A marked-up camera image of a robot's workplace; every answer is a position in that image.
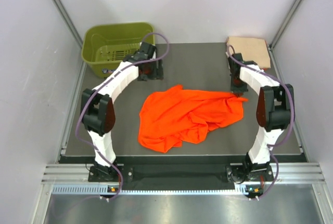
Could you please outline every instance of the gray work surface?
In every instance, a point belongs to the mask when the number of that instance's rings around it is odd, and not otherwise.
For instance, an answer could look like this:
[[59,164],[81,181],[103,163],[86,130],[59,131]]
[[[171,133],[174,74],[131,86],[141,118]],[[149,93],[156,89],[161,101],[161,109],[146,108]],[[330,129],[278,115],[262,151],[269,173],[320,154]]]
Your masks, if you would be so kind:
[[[158,45],[159,54],[165,45]],[[139,112],[146,98],[155,91],[165,91],[181,84],[184,89],[230,91],[230,75],[226,59],[225,43],[171,44],[168,56],[163,60],[164,80],[138,82],[134,81],[122,92],[114,103],[116,124],[112,129],[112,143],[116,155],[240,155],[246,154],[252,147],[258,131],[255,117],[258,96],[249,89],[244,97],[244,118],[226,128],[208,133],[200,144],[183,142],[181,148],[172,148],[162,154],[142,147],[137,140],[139,130]],[[275,75],[275,70],[267,71]],[[99,85],[103,79],[94,75],[87,67],[82,90]],[[79,118],[81,99],[78,101],[69,142],[67,156],[94,155],[92,147],[78,141],[75,137],[75,125]],[[81,126],[80,135],[91,140],[87,131]],[[294,132],[289,141],[274,149],[276,154],[300,154]]]
[[121,195],[110,203],[98,197],[80,202],[85,197],[53,195],[54,213],[49,207],[44,223],[324,223],[311,185],[275,185],[259,202],[243,195]]

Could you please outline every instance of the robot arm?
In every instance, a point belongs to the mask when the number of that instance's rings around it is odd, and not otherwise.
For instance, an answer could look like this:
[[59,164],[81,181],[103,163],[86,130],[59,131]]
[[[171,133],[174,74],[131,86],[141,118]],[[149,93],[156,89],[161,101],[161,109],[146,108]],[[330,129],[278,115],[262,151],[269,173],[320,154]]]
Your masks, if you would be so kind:
[[[148,79],[163,78],[162,60],[145,63],[139,66],[130,66],[137,61],[155,58],[156,47],[143,42],[140,49],[134,54],[127,55],[113,74],[103,83],[92,90],[86,89],[82,94],[81,111],[94,91],[100,88],[103,84],[108,83],[99,91],[88,106],[88,109],[82,118],[82,123],[84,124],[85,129],[88,130],[94,146],[97,147],[98,151],[111,163],[114,163],[116,160],[116,154],[114,153],[111,139],[111,130],[116,120],[113,103],[119,94],[132,81],[136,79],[145,81]],[[101,158],[96,150],[95,155],[94,166],[98,167],[98,170],[110,173],[110,165]]]
[[[231,90],[235,94],[242,94],[248,90],[247,86],[250,86],[259,96],[257,106],[259,130],[254,144],[246,154],[242,164],[241,173],[244,176],[238,177],[245,178],[243,181],[257,180],[258,177],[265,175],[270,169],[270,151],[278,137],[289,125],[290,104],[288,96],[280,83],[262,74],[263,71],[255,62],[244,62],[241,54],[234,54],[233,57],[253,70],[241,67],[229,57]],[[286,86],[293,99],[293,87],[289,84]]]

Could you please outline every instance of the plastic laundry basket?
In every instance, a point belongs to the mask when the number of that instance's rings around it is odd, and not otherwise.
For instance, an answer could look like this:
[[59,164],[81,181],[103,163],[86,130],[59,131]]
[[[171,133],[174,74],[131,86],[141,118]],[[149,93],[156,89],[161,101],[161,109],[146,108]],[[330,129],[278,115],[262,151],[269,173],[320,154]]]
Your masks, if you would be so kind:
[[[142,38],[153,32],[145,22],[98,25],[90,28],[84,38],[82,59],[99,77],[109,76],[127,54],[139,49]],[[155,37],[146,42],[155,44]]]

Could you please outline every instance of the orange t-shirt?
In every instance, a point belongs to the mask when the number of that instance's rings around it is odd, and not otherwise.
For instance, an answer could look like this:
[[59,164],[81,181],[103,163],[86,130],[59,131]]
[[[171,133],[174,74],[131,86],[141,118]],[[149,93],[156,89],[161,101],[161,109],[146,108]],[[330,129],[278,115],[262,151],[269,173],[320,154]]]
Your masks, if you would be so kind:
[[244,101],[232,93],[183,90],[182,85],[153,93],[140,111],[138,141],[163,153],[182,141],[200,143],[209,131],[241,120]]

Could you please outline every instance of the white wall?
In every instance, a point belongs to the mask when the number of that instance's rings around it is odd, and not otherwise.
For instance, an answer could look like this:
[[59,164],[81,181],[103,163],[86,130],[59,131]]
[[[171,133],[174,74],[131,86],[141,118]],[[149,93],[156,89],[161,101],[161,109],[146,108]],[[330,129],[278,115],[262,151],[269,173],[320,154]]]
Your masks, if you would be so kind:
[[270,42],[293,0],[62,0],[81,36],[105,23],[147,21],[172,43],[222,42],[229,35]]
[[294,86],[296,117],[310,159],[321,164],[333,195],[333,0],[304,0],[275,56]]
[[52,0],[0,0],[0,222],[27,223],[81,64]]

